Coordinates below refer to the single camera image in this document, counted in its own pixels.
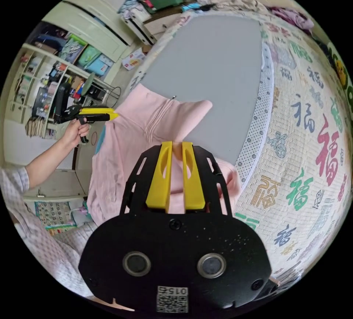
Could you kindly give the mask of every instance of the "cardboard box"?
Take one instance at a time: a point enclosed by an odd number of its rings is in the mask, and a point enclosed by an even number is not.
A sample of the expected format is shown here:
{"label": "cardboard box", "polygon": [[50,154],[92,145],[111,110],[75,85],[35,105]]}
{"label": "cardboard box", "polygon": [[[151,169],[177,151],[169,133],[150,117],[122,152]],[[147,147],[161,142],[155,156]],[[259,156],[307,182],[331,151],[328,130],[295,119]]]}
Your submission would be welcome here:
{"label": "cardboard box", "polygon": [[151,49],[152,49],[152,46],[148,46],[148,45],[144,44],[144,45],[142,46],[142,53],[143,53],[144,55],[146,55]]}
{"label": "cardboard box", "polygon": [[81,81],[83,81],[81,77],[75,76],[71,82],[71,88],[76,90],[78,86],[81,84]]}
{"label": "cardboard box", "polygon": [[142,48],[137,49],[131,53],[128,57],[122,60],[122,65],[127,70],[132,70],[135,66],[138,66],[145,59],[145,54],[142,52]]}
{"label": "cardboard box", "polygon": [[56,54],[58,51],[52,47],[47,46],[46,44],[35,42],[35,46],[49,52],[51,54]]}

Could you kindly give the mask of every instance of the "gray tabletop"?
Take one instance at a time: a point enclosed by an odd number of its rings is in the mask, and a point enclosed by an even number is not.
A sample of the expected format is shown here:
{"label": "gray tabletop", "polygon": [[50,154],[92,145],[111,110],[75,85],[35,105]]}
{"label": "gray tabletop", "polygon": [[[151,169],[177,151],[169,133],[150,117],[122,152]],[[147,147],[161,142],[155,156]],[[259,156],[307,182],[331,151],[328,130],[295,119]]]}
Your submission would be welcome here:
{"label": "gray tabletop", "polygon": [[235,164],[260,84],[259,23],[230,16],[196,17],[151,64],[141,83],[180,102],[207,99],[213,107],[185,138]]}

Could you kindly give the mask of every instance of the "yellow bracket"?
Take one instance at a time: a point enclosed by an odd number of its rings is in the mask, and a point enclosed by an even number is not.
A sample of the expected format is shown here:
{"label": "yellow bracket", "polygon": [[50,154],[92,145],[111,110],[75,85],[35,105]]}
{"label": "yellow bracket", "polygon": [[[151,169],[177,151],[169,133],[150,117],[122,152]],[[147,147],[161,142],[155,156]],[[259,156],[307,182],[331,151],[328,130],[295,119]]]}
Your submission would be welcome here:
{"label": "yellow bracket", "polygon": [[185,210],[202,210],[205,207],[205,198],[192,142],[182,143],[182,153]]}
{"label": "yellow bracket", "polygon": [[164,209],[165,212],[168,212],[171,172],[172,142],[162,142],[157,165],[152,178],[152,183],[146,199],[146,205],[148,208]]}
{"label": "yellow bracket", "polygon": [[113,120],[119,116],[118,113],[114,113],[113,108],[82,108],[80,114],[109,114],[109,120]]}

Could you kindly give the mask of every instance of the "qr code label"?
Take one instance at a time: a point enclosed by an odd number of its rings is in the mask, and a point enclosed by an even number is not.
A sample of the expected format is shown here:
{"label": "qr code label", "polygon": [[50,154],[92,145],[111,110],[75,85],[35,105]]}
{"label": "qr code label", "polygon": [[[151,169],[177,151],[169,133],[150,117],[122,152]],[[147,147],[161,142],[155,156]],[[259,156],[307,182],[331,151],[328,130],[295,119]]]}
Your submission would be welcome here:
{"label": "qr code label", "polygon": [[189,299],[187,287],[158,286],[157,312],[188,313]]}

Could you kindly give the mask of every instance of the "cabinet door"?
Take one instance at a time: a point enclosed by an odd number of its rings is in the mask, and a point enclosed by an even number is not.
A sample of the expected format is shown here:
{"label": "cabinet door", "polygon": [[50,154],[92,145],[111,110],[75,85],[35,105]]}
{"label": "cabinet door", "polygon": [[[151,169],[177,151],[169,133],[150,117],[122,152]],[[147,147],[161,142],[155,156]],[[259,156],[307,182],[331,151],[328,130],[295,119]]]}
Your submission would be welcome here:
{"label": "cabinet door", "polygon": [[43,21],[74,33],[115,62],[127,47],[92,16],[67,3],[57,4]]}
{"label": "cabinet door", "polygon": [[145,23],[145,27],[150,31],[152,35],[157,33],[165,32],[165,30],[170,27],[178,18],[180,14],[172,14],[159,18],[157,20]]}
{"label": "cabinet door", "polygon": [[39,193],[47,198],[83,196],[85,193],[77,179],[75,171],[56,170],[37,188],[29,190],[24,197],[36,197]]}
{"label": "cabinet door", "polygon": [[128,45],[131,45],[136,35],[126,26],[121,16],[105,0],[65,0],[78,5],[99,18],[115,33],[117,33]]}

